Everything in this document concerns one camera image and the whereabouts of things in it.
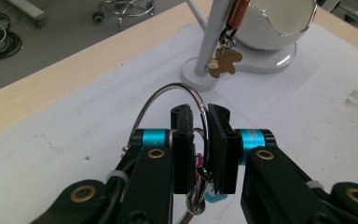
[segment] keychain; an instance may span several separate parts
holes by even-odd
[[[207,64],[209,74],[214,78],[219,78],[220,74],[225,72],[234,74],[234,63],[242,60],[242,54],[232,49],[236,45],[233,37],[241,25],[249,1],[234,0],[231,5],[226,20],[226,27],[219,36],[220,48],[216,49],[214,57]]]

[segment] floor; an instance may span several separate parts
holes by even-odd
[[[104,13],[104,20],[95,23],[92,14],[100,0],[29,0],[48,14],[42,27],[34,20],[0,0],[0,11],[10,17],[11,31],[22,40],[16,55],[0,60],[0,89],[31,75],[74,53],[96,44],[119,31],[117,16]],[[157,15],[184,0],[155,0]],[[149,15],[123,20],[123,29],[147,20]]]

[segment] cyan anodized part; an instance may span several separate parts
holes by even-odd
[[[145,129],[142,147],[165,147],[165,129]]]
[[[246,163],[246,155],[248,151],[255,147],[264,147],[266,140],[264,134],[258,129],[240,129],[242,135],[242,158],[241,165]]]

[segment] chair wheel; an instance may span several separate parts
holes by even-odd
[[[92,14],[92,18],[94,19],[94,22],[100,23],[103,21],[103,13],[102,12],[94,12]]]

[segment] cable tie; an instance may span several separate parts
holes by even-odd
[[[129,176],[124,172],[120,170],[114,170],[109,173],[109,175],[106,177],[106,182],[109,180],[110,177],[117,176],[124,180],[125,185],[129,182]]]
[[[306,182],[306,184],[308,185],[308,187],[310,187],[310,189],[323,189],[324,190],[324,186],[317,180],[310,180],[310,181]]]

